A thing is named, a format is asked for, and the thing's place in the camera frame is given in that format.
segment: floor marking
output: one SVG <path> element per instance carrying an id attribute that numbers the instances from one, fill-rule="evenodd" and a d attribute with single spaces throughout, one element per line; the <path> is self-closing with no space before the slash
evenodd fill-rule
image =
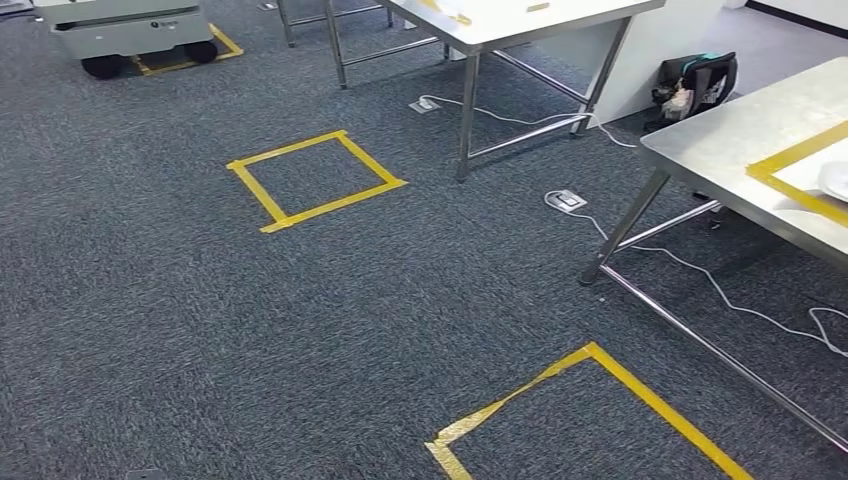
<path id="1" fill-rule="evenodd" d="M 462 462 L 451 452 L 449 445 L 455 442 L 463 435 L 474 430 L 480 424 L 488 420 L 498 410 L 503 407 L 506 402 L 514 397 L 526 392 L 535 387 L 539 383 L 560 374 L 563 370 L 573 367 L 578 363 L 592 359 L 612 374 L 618 381 L 623 383 L 630 389 L 640 400 L 645 402 L 665 421 L 674 427 L 681 435 L 689 442 L 698 447 L 701 452 L 712 460 L 724 473 L 734 480 L 751 480 L 748 472 L 733 461 L 726 453 L 724 453 L 716 444 L 714 444 L 706 435 L 701 433 L 694 425 L 689 423 L 683 415 L 680 415 L 669 404 L 667 404 L 656 393 L 651 391 L 644 383 L 639 381 L 632 373 L 627 371 L 620 363 L 615 361 L 603 348 L 595 342 L 592 342 L 585 347 L 577 350 L 574 353 L 566 355 L 553 365 L 545 369 L 530 383 L 515 390 L 501 400 L 498 400 L 491 405 L 488 405 L 481 410 L 462 418 L 447 428 L 442 429 L 432 443 L 425 443 L 427 449 L 433 454 L 433 457 L 444 469 L 448 478 L 451 480 L 472 480 L 471 474 L 462 465 Z"/>
<path id="2" fill-rule="evenodd" d="M 775 177 L 774 174 L 799 162 L 814 153 L 848 138 L 848 121 L 825 130 L 815 137 L 787 148 L 771 157 L 748 166 L 748 175 L 800 203 L 808 210 L 823 215 L 844 227 L 848 227 L 848 213 L 831 203 Z"/>
<path id="3" fill-rule="evenodd" d="M 228 58 L 238 57 L 239 55 L 244 55 L 244 50 L 241 47 L 239 47 L 238 45 L 236 45 L 236 42 L 234 42 L 224 32 L 219 30 L 218 27 L 216 27 L 214 24 L 210 23 L 209 29 L 212 30 L 212 35 L 214 35 L 215 38 L 217 38 L 219 42 L 223 43 L 224 46 L 226 46 L 229 49 L 229 52 L 227 52 L 227 53 L 218 54 L 218 56 L 215 58 L 216 62 L 220 62 L 221 60 L 226 60 Z M 196 65 L 199 65 L 195 61 L 188 61 L 188 62 L 178 63 L 176 65 L 169 65 L 167 67 L 150 68 L 150 67 L 148 67 L 147 65 L 144 64 L 144 61 L 142 61 L 141 57 L 139 57 L 138 55 L 133 56 L 132 61 L 136 65 L 138 65 L 138 69 L 141 71 L 141 74 L 146 76 L 146 77 L 150 76 L 150 75 L 156 75 L 158 73 L 172 72 L 174 70 L 182 70 L 183 68 L 189 68 L 189 67 L 194 67 Z"/>
<path id="4" fill-rule="evenodd" d="M 283 209 L 280 208 L 279 205 L 277 205 L 277 202 L 275 202 L 274 199 L 271 198 L 265 188 L 262 187 L 262 185 L 259 184 L 256 178 L 247 170 L 247 167 L 254 163 L 261 162 L 263 160 L 268 160 L 270 158 L 279 157 L 287 153 L 302 150 L 304 148 L 318 145 L 319 143 L 329 142 L 333 140 L 338 140 L 339 143 L 342 144 L 342 146 L 344 146 L 353 156 L 355 156 L 359 161 L 365 164 L 366 167 L 368 167 L 378 177 L 380 177 L 380 179 L 383 180 L 384 183 L 382 185 L 369 188 L 368 190 L 359 193 L 354 193 L 353 195 L 348 195 L 347 197 L 340 198 L 329 203 L 325 203 L 324 205 L 319 205 L 315 208 L 306 210 L 305 212 L 300 212 L 294 215 L 286 215 L 286 213 L 283 212 Z M 407 183 L 399 178 L 396 178 L 388 170 L 383 168 L 383 166 L 380 165 L 376 160 L 374 160 L 371 155 L 368 155 L 365 150 L 363 150 L 359 145 L 355 144 L 350 138 L 348 138 L 347 132 L 344 130 L 319 135 L 315 138 L 310 138 L 308 140 L 294 143 L 292 145 L 286 145 L 280 148 L 276 148 L 274 150 L 269 150 L 267 152 L 253 155 L 251 157 L 234 160 L 227 165 L 227 168 L 232 170 L 242 180 L 242 182 L 244 182 L 245 186 L 247 186 L 247 188 L 253 193 L 256 199 L 259 200 L 259 203 L 261 203 L 262 206 L 265 207 L 265 210 L 268 211 L 268 214 L 271 215 L 271 218 L 273 219 L 274 223 L 266 227 L 262 227 L 260 231 L 263 233 L 277 232 L 284 228 L 291 227 L 292 225 L 309 220 L 310 218 L 317 217 L 318 215 L 322 215 L 327 212 L 332 212 L 333 210 L 338 210 L 339 208 L 346 207 L 357 202 L 361 202 L 368 198 L 380 195 L 381 193 L 388 192 L 389 190 L 394 190 L 395 188 L 402 187 Z"/>

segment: gray carpet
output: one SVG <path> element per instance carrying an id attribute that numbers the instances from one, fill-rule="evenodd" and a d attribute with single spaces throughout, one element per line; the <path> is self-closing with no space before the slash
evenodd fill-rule
<path id="1" fill-rule="evenodd" d="M 293 13 L 316 8 L 301 3 Z M 577 285 L 599 239 L 541 197 L 571 188 L 609 227 L 650 173 L 632 152 L 559 135 L 457 185 L 458 110 L 406 107 L 458 97 L 462 65 L 438 46 L 351 68 L 342 92 L 320 24 L 287 49 L 274 12 L 206 6 L 244 56 L 109 82 L 43 25 L 0 25 L 0 478 L 445 478 L 425 442 L 593 340 L 753 476 L 848 478 L 843 455 L 620 288 Z M 386 32 L 381 12 L 341 25 L 349 52 L 421 35 Z M 514 53 L 585 84 L 531 46 Z M 497 59 L 482 71 L 481 106 L 576 108 Z M 641 121 L 612 130 L 635 141 Z M 339 129 L 409 185 L 260 233 L 267 213 L 225 165 Z M 475 140 L 517 131 L 481 117 Z M 334 147 L 255 174 L 292 212 L 373 181 Z M 695 203 L 672 184 L 646 222 Z M 848 309 L 844 274 L 744 219 L 652 243 L 800 328 L 814 328 L 805 307 Z M 848 435 L 844 359 L 729 312 L 660 255 L 616 265 Z M 501 413 L 456 444 L 475 478 L 723 478 L 591 365 Z"/>

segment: table top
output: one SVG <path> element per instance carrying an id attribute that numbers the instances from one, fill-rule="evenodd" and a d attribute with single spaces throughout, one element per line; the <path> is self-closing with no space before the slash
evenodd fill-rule
<path id="1" fill-rule="evenodd" d="M 547 0 L 548 7 L 533 12 L 496 8 L 492 6 L 497 3 L 494 0 L 489 3 L 489 8 L 481 8 L 477 6 L 481 3 L 478 0 L 465 0 L 471 12 L 467 15 L 472 17 L 470 25 L 450 18 L 449 12 L 440 12 L 423 0 L 376 2 L 462 53 L 473 55 L 541 40 L 566 30 L 631 17 L 660 8 L 666 0 Z M 451 4 L 459 3 L 459 0 L 451 1 Z"/>
<path id="2" fill-rule="evenodd" d="M 747 167 L 848 120 L 848 58 L 837 58 L 642 138 L 657 167 L 831 263 L 848 228 L 805 210 Z"/>

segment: white robot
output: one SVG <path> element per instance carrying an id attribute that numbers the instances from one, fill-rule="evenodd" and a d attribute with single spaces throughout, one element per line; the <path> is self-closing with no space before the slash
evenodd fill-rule
<path id="1" fill-rule="evenodd" d="M 197 0 L 35 0 L 38 13 L 89 74 L 113 78 L 123 57 L 171 50 L 208 63 L 218 56 Z"/>

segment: white cable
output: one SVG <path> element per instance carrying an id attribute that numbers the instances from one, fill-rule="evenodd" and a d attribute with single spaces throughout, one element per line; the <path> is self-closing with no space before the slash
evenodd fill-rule
<path id="1" fill-rule="evenodd" d="M 459 102 L 457 100 L 450 100 L 450 99 L 447 99 L 447 98 L 437 97 L 435 95 L 421 95 L 421 97 L 418 98 L 418 101 L 420 102 L 421 100 L 424 100 L 424 99 L 440 100 L 442 102 L 452 103 L 454 105 L 459 105 L 459 106 L 463 105 L 462 102 Z M 548 122 L 550 120 L 554 120 L 554 119 L 557 119 L 557 118 L 563 118 L 563 117 L 592 117 L 596 120 L 598 119 L 597 115 L 595 115 L 594 113 L 583 112 L 583 113 L 560 113 L 559 115 L 551 115 L 550 117 L 546 117 L 546 118 L 543 118 L 541 120 L 537 120 L 535 122 L 528 122 L 528 121 L 525 121 L 525 120 L 519 120 L 517 118 L 502 117 L 502 116 L 498 115 L 497 113 L 490 112 L 489 110 L 486 110 L 486 109 L 483 109 L 483 108 L 476 108 L 475 107 L 474 110 L 476 110 L 480 113 L 485 113 L 486 115 L 488 115 L 492 118 L 496 118 L 498 120 L 503 120 L 504 122 L 520 123 L 522 125 L 539 125 L 540 123 L 545 123 L 545 122 Z M 601 125 L 600 123 L 598 123 L 598 129 L 600 129 L 602 132 L 604 132 L 609 137 L 609 139 L 612 140 L 613 143 L 615 143 L 616 145 L 621 145 L 622 147 L 627 147 L 627 148 L 636 148 L 636 145 L 630 145 L 629 143 L 624 143 L 624 142 L 616 139 L 612 135 L 612 133 L 610 133 L 610 131 L 607 130 L 606 128 L 604 128 L 604 126 Z"/>
<path id="2" fill-rule="evenodd" d="M 576 213 L 566 212 L 566 211 L 560 210 L 557 206 L 552 204 L 550 202 L 550 200 L 548 200 L 548 197 L 550 197 L 552 194 L 555 194 L 555 193 L 559 193 L 559 192 L 553 191 L 553 192 L 548 192 L 547 194 L 545 194 L 545 203 L 548 206 L 556 208 L 558 211 L 563 212 L 566 215 L 569 215 L 571 217 L 582 218 L 582 219 L 586 219 L 586 220 L 591 221 L 592 225 L 595 227 L 595 230 L 597 230 L 598 233 L 600 233 L 601 236 L 604 237 L 604 240 L 609 240 L 609 236 L 606 234 L 606 232 L 604 232 L 604 229 L 601 228 L 601 226 L 598 224 L 598 221 L 595 220 L 594 217 L 591 217 L 589 215 L 579 215 L 579 214 L 576 214 Z M 833 343 L 830 342 L 830 339 L 827 337 L 827 332 L 825 331 L 824 326 L 821 323 L 821 320 L 819 320 L 818 315 L 816 315 L 816 312 L 833 313 L 833 314 L 836 314 L 836 315 L 839 315 L 839 316 L 845 318 L 846 320 L 848 320 L 848 314 L 845 314 L 844 312 L 840 312 L 839 310 L 835 310 L 833 308 L 813 307 L 813 308 L 807 310 L 807 313 L 810 315 L 810 317 L 813 319 L 813 321 L 816 322 L 816 326 L 818 327 L 819 332 L 821 333 L 821 337 L 818 337 L 818 336 L 813 335 L 811 333 L 793 330 L 793 329 L 783 325 L 782 323 L 778 322 L 777 320 L 769 317 L 768 315 L 766 315 L 764 313 L 758 312 L 756 310 L 751 310 L 749 308 L 743 308 L 743 307 L 738 307 L 738 306 L 734 305 L 730 301 L 730 299 L 727 298 L 727 294 L 724 293 L 724 290 L 719 286 L 718 282 L 716 282 L 716 279 L 715 279 L 715 277 L 713 277 L 713 274 L 710 273 L 707 269 L 705 269 L 703 267 L 699 267 L 699 266 L 694 265 L 694 264 L 691 264 L 691 263 L 681 259 L 677 255 L 671 253 L 670 251 L 664 249 L 664 248 L 638 247 L 638 246 L 635 246 L 635 245 L 633 245 L 629 248 L 633 248 L 635 250 L 642 250 L 642 251 L 645 251 L 645 252 L 662 252 L 662 253 L 665 253 L 666 255 L 671 257 L 671 259 L 676 261 L 677 263 L 679 263 L 683 266 L 689 267 L 693 270 L 697 270 L 697 271 L 703 273 L 704 275 L 706 275 L 707 279 L 710 281 L 710 283 L 713 285 L 715 290 L 721 296 L 721 299 L 724 301 L 725 305 L 727 305 L 728 308 L 730 308 L 731 310 L 736 310 L 737 312 L 744 312 L 744 313 L 750 313 L 751 315 L 756 315 L 756 316 L 762 318 L 763 320 L 769 321 L 770 323 L 772 323 L 773 325 L 780 328 L 781 330 L 783 330 L 786 333 L 791 333 L 793 335 L 800 335 L 802 337 L 807 337 L 807 338 L 812 338 L 814 340 L 817 340 L 817 341 L 827 345 L 827 348 L 830 349 L 831 352 L 833 352 L 837 355 L 842 355 L 845 358 L 848 358 L 848 352 L 841 350 L 836 345 L 834 345 Z"/>

